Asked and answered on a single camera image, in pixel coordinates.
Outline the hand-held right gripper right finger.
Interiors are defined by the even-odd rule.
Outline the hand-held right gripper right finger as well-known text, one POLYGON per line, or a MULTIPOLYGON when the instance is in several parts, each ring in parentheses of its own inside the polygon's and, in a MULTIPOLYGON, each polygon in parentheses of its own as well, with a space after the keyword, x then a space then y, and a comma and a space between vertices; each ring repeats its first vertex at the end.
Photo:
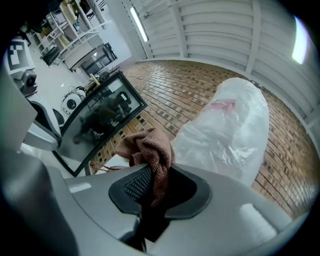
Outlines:
POLYGON ((151 256, 270 256, 272 236, 291 217, 277 204, 240 181, 225 175, 178 164, 205 180, 212 192, 209 204, 190 219, 172 220, 151 247, 151 256))

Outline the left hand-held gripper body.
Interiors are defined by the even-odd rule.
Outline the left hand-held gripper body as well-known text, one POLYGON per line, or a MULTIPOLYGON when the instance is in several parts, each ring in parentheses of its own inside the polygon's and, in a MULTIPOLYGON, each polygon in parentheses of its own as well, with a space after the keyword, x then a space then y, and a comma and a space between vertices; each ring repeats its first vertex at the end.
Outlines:
POLYGON ((28 42, 12 39, 6 50, 6 70, 25 97, 33 95, 37 90, 35 67, 28 42))

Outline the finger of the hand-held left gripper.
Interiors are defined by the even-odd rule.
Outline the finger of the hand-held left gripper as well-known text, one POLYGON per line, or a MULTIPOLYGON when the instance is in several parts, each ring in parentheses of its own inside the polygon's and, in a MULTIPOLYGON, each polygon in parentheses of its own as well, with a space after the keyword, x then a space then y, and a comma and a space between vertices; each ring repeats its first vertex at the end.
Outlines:
POLYGON ((44 102, 29 101, 36 117, 23 143, 45 151, 55 151, 62 143, 61 130, 54 110, 44 102))

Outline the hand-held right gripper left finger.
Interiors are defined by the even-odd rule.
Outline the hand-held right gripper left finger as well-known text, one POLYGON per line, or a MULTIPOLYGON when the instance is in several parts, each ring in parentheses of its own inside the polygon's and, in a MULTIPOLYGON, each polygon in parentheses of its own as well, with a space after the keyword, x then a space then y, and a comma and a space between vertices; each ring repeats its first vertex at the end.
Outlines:
POLYGON ((65 182, 76 202, 104 231, 132 248, 147 250, 141 222, 144 200, 152 190, 148 165, 69 178, 65 182))

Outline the brown cloth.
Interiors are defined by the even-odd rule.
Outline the brown cloth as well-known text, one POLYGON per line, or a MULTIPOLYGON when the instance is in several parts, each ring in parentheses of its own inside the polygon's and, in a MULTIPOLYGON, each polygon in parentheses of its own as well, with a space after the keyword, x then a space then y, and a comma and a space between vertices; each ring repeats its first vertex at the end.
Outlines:
POLYGON ((169 171, 175 153, 167 135, 158 128, 149 128, 125 136, 115 153, 129 160, 129 165, 148 164, 151 169, 151 195, 142 206, 141 229, 145 239, 155 242, 166 229, 166 197, 169 192, 169 171))

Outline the plastic-wrapped water bottle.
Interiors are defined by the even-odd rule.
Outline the plastic-wrapped water bottle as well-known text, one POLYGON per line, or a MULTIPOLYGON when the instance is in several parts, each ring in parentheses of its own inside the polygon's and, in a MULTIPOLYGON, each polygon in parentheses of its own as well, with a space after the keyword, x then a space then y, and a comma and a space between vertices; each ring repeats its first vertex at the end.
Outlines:
POLYGON ((252 186, 269 135, 269 107, 250 81, 229 78, 213 98, 184 124, 171 142, 175 163, 236 179, 252 186))

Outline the white round device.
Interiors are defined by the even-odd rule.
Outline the white round device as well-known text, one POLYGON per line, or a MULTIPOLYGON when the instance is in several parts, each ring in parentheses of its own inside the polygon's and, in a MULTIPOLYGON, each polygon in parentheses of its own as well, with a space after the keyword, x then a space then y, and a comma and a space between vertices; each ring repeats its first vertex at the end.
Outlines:
POLYGON ((69 88, 67 94, 62 97, 61 108, 67 114, 71 115, 72 112, 80 105, 80 103, 85 99, 86 92, 81 86, 69 88))

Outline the black framed glass panel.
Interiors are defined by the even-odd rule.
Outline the black framed glass panel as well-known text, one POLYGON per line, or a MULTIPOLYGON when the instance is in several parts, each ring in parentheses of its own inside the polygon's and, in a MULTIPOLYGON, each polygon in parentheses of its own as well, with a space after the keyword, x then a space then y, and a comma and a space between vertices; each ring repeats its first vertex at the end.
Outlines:
POLYGON ((77 177, 103 146, 147 104, 122 71, 106 78, 75 108, 61 129, 61 144, 53 152, 77 177))

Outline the white shelf rack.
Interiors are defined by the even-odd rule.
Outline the white shelf rack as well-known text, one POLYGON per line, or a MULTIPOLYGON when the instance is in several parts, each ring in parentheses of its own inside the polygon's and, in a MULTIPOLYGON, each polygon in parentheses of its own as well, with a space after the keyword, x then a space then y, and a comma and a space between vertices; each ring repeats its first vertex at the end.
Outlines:
POLYGON ((63 0, 42 22, 41 32, 32 32, 40 59, 48 66, 78 62, 104 44, 101 33, 106 19, 104 0, 63 0))

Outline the black double door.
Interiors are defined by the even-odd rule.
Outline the black double door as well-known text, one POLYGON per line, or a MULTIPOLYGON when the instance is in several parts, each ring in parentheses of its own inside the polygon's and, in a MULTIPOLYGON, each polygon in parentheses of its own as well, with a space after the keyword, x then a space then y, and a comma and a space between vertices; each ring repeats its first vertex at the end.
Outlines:
POLYGON ((99 46, 89 54, 89 58, 85 60, 80 67, 89 75, 98 74, 102 69, 117 60, 118 57, 109 42, 99 46))

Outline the ceiling light tube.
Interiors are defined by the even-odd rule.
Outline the ceiling light tube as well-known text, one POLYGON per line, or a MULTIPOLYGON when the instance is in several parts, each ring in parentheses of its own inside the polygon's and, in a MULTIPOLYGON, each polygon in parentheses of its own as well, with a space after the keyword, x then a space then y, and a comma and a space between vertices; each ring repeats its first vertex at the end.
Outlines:
POLYGON ((294 20, 295 41, 291 56, 294 61, 296 61, 299 65, 302 65, 308 50, 309 34, 306 27, 298 17, 294 16, 294 20))
POLYGON ((139 17, 139 14, 137 13, 136 8, 134 6, 132 6, 130 8, 130 13, 131 13, 136 25, 137 25, 137 28, 138 28, 141 36, 142 36, 143 41, 147 42, 149 40, 149 38, 148 38, 146 30, 145 30, 145 28, 144 28, 144 26, 142 24, 142 21, 141 21, 141 19, 139 17))

